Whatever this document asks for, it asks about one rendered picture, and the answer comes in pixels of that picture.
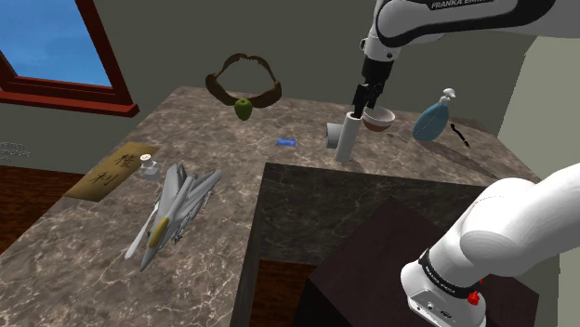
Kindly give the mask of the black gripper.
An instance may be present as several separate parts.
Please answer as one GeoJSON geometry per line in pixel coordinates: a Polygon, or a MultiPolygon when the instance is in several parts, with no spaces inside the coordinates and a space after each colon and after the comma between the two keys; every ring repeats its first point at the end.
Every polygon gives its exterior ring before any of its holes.
{"type": "Polygon", "coordinates": [[[352,101],[354,108],[352,116],[354,118],[361,118],[365,107],[373,109],[377,99],[383,92],[392,66],[392,61],[379,61],[369,57],[364,59],[362,66],[364,81],[357,86],[355,97],[352,101]]]}

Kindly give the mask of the white cylinder tube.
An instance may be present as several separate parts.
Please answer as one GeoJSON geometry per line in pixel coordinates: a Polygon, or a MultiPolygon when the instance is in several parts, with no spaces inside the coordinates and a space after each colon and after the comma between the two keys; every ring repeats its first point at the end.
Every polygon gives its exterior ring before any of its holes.
{"type": "Polygon", "coordinates": [[[345,163],[353,150],[361,125],[361,118],[356,118],[353,111],[346,114],[344,124],[336,147],[335,161],[345,163]]]}

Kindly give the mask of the brown and white bowl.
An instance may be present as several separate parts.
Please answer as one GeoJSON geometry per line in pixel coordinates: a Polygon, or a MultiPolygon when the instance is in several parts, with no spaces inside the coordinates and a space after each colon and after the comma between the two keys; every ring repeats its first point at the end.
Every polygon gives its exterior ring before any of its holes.
{"type": "Polygon", "coordinates": [[[362,120],[365,127],[374,132],[382,132],[391,127],[396,115],[387,108],[376,106],[373,109],[365,108],[362,120]]]}

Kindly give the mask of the small grey box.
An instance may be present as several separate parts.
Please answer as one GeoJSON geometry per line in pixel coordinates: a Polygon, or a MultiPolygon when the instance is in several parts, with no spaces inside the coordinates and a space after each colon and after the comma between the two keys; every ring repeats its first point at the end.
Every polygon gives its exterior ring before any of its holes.
{"type": "Polygon", "coordinates": [[[335,149],[338,145],[343,124],[327,123],[326,124],[326,148],[335,149]]]}

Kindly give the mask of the teal spray bottle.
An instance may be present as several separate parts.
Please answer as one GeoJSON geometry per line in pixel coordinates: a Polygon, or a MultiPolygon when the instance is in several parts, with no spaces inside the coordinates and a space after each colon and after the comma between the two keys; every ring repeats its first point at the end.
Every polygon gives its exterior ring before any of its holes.
{"type": "Polygon", "coordinates": [[[416,120],[413,128],[413,137],[419,141],[432,141],[437,138],[447,126],[450,113],[448,104],[456,97],[453,88],[442,90],[443,95],[416,120]]]}

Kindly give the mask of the black pen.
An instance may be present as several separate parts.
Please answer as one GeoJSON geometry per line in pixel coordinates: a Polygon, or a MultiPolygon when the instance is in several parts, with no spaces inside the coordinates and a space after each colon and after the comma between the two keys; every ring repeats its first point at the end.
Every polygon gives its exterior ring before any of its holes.
{"type": "Polygon", "coordinates": [[[463,142],[463,144],[467,147],[467,148],[471,148],[470,144],[468,143],[468,141],[466,140],[466,138],[463,136],[463,134],[456,128],[454,123],[450,123],[450,128],[459,136],[459,138],[461,139],[461,141],[463,142]]]}

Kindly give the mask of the green apple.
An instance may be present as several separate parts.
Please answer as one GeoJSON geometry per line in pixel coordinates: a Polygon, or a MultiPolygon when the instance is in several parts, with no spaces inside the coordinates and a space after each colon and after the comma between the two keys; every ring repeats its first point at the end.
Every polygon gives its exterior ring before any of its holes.
{"type": "Polygon", "coordinates": [[[253,108],[252,102],[247,98],[239,98],[234,103],[235,114],[242,121],[247,121],[250,118],[253,108]]]}

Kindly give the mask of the brown open jaw bone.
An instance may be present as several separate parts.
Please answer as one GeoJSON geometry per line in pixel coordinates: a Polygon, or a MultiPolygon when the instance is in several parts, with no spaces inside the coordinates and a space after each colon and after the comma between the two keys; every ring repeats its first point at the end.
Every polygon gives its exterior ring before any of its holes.
{"type": "Polygon", "coordinates": [[[224,87],[218,82],[218,77],[224,73],[234,62],[240,59],[254,60],[259,65],[261,65],[270,75],[271,80],[274,83],[272,89],[258,95],[255,97],[248,98],[247,100],[253,105],[254,108],[263,109],[275,104],[283,94],[282,84],[275,77],[269,63],[260,56],[247,55],[245,53],[235,53],[229,56],[223,63],[221,69],[218,72],[210,73],[205,77],[204,83],[207,91],[222,104],[226,106],[233,106],[239,99],[230,95],[224,87]]]}

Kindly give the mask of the dark robot stand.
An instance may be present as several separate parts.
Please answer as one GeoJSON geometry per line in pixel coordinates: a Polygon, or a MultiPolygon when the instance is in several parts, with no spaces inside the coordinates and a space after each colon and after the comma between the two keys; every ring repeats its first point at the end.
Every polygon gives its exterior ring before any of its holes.
{"type": "Polygon", "coordinates": [[[308,276],[291,327],[434,327],[408,307],[401,270],[443,235],[433,218],[458,217],[473,200],[428,203],[420,215],[387,198],[308,276]]]}

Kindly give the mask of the grey model jet plane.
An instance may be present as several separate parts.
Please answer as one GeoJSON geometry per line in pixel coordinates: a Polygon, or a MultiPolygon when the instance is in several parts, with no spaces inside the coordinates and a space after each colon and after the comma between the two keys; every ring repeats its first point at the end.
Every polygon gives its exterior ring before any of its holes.
{"type": "Polygon", "coordinates": [[[196,172],[187,173],[182,163],[170,166],[152,212],[126,250],[125,259],[133,256],[146,236],[146,248],[139,267],[142,272],[168,241],[178,243],[188,223],[206,208],[221,176],[219,169],[199,176],[196,172]]]}

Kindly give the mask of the small white bottle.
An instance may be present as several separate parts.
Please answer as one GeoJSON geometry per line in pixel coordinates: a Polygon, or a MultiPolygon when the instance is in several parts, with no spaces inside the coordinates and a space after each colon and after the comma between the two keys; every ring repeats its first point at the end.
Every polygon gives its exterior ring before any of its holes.
{"type": "Polygon", "coordinates": [[[160,166],[152,159],[149,153],[142,154],[140,157],[141,166],[140,173],[148,180],[156,180],[160,176],[160,166]]]}

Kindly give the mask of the tan mat with black characters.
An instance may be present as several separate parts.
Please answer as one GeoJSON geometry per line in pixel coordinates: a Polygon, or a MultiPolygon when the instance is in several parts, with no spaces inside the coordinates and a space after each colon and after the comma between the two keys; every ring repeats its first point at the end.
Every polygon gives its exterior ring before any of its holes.
{"type": "Polygon", "coordinates": [[[129,141],[84,175],[65,197],[98,203],[141,167],[140,157],[157,147],[129,141]]]}

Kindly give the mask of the red framed window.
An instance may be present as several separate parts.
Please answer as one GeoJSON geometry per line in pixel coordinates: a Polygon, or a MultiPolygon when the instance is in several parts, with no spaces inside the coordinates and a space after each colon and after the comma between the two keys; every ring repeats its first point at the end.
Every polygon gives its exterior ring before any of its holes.
{"type": "Polygon", "coordinates": [[[95,0],[0,0],[0,103],[138,113],[95,0]]]}

